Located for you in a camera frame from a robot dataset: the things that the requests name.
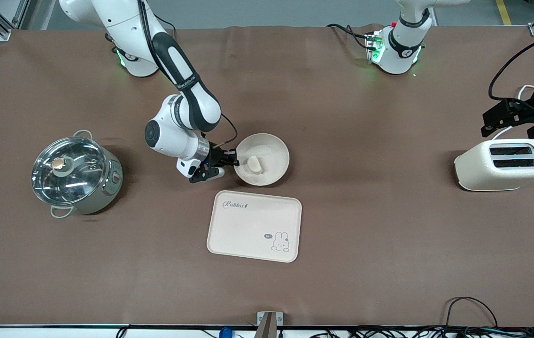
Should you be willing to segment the white steamed bun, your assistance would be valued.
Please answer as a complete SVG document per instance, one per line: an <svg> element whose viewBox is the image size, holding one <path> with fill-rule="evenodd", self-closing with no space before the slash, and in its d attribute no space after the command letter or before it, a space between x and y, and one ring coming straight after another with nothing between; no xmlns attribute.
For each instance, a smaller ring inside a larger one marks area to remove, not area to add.
<svg viewBox="0 0 534 338"><path fill-rule="evenodd" d="M258 156L250 156L246 161L246 165L252 175L262 175L265 172L262 159Z"/></svg>

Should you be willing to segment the round cream plate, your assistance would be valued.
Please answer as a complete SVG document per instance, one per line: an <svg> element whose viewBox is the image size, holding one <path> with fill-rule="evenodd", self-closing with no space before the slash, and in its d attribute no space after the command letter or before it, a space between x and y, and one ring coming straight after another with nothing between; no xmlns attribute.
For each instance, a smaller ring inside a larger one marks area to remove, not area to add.
<svg viewBox="0 0 534 338"><path fill-rule="evenodd" d="M284 141L269 133L256 133L246 137L235 148L240 165L235 167L235 173L241 180L254 186L267 186L280 180L290 164L290 152ZM250 156L262 159L265 172L262 175L252 175L246 161Z"/></svg>

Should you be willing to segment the cream two-slot toaster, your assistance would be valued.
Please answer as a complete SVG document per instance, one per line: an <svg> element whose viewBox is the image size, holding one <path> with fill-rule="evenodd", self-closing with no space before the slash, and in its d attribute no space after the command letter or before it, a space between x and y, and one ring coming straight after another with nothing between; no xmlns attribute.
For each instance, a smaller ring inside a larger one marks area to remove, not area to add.
<svg viewBox="0 0 534 338"><path fill-rule="evenodd" d="M534 139L493 139L454 160L458 184L468 191L513 191L534 182Z"/></svg>

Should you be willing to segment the cream rabbit print tray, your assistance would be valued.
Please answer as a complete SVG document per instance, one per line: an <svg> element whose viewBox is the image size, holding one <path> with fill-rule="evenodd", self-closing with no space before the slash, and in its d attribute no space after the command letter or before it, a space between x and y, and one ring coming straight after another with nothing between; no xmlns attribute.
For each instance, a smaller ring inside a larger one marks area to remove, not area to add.
<svg viewBox="0 0 534 338"><path fill-rule="evenodd" d="M301 223L298 199L220 191L206 246L213 254L292 263L298 257Z"/></svg>

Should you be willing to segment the yellow floor tape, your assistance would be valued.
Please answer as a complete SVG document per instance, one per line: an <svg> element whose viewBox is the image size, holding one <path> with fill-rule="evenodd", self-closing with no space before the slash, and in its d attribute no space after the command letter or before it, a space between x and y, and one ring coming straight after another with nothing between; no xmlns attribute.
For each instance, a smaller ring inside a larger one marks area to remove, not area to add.
<svg viewBox="0 0 534 338"><path fill-rule="evenodd" d="M497 9L499 11L499 16L501 18L501 21L503 25L510 26L512 25L511 19L509 17L509 11L507 10L506 4L504 0L495 0L495 4L497 6Z"/></svg>

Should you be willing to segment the pale green electric pot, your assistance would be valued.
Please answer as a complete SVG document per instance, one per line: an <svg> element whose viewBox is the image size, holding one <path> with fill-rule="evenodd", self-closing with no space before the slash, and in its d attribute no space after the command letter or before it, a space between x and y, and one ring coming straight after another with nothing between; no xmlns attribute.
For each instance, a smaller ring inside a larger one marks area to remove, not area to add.
<svg viewBox="0 0 534 338"><path fill-rule="evenodd" d="M72 136L81 136L95 141L93 134L86 129L79 130ZM60 220L71 215L94 214L110 205L118 195L124 179L123 167L119 159L114 156L112 152L108 151L107 148L100 147L104 151L106 159L106 168L100 185L91 195L73 205L55 206L48 204L50 206L50 214L52 217Z"/></svg>

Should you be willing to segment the glass pot lid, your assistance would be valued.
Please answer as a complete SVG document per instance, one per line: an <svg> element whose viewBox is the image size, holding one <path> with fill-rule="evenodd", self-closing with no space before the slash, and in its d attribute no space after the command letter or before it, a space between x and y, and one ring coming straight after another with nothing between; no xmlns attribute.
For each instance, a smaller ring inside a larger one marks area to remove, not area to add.
<svg viewBox="0 0 534 338"><path fill-rule="evenodd" d="M59 139L33 162L33 192L50 205L73 205L100 185L105 161L104 151L92 139L81 136Z"/></svg>

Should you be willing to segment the brown table cloth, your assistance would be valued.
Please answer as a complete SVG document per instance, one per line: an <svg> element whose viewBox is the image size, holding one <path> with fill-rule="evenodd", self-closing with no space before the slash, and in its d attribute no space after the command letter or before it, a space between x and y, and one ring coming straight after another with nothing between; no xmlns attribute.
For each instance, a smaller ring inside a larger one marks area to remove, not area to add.
<svg viewBox="0 0 534 338"><path fill-rule="evenodd" d="M462 190L453 160L482 141L488 86L534 41L523 26L434 27L411 73L372 67L330 28L179 30L243 139L271 133L289 171L253 187L190 184L145 124L175 89L132 77L101 31L15 31L0 43L0 323L224 324L279 310L290 325L434 325L475 297L501 326L534 326L534 183ZM56 219L31 173L86 129L124 179L94 214ZM298 199L298 257L206 246L220 191Z"/></svg>

